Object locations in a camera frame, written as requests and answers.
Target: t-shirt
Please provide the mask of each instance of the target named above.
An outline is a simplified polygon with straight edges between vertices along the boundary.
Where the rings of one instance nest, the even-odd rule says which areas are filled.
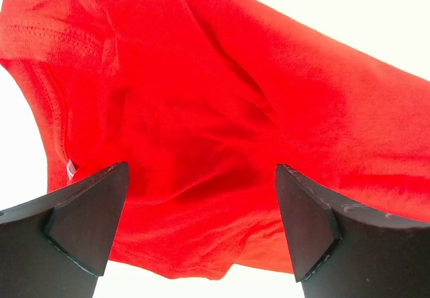
[[[49,192],[129,164],[112,260],[168,278],[292,272],[278,163],[430,221],[429,82],[258,1],[4,0],[0,38]]]

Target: red t-shirt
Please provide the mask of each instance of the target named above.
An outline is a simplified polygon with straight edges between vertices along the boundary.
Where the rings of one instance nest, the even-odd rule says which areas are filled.
[[[430,221],[429,82],[257,1],[4,0],[0,38],[48,191],[129,163],[112,260],[169,278],[291,272],[277,163]]]

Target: white backdrop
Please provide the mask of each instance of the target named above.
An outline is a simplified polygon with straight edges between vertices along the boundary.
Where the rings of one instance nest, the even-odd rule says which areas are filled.
[[[384,62],[430,80],[430,0],[259,0]],[[46,157],[33,115],[0,68],[0,209],[45,194]],[[303,297],[291,275],[233,266],[221,281],[170,281],[109,262],[95,298]]]

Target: red fabric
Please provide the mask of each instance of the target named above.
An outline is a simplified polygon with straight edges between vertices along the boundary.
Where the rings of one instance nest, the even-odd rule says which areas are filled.
[[[0,38],[49,191],[69,159],[73,181],[129,162],[112,260],[169,278],[291,272],[279,162],[430,221],[429,82],[259,2],[5,0]]]

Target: clothing label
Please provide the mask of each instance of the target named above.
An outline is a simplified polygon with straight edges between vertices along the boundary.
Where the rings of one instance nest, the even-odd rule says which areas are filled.
[[[72,180],[73,176],[76,173],[75,165],[73,164],[72,160],[70,159],[67,163],[67,176],[69,176],[69,180]]]

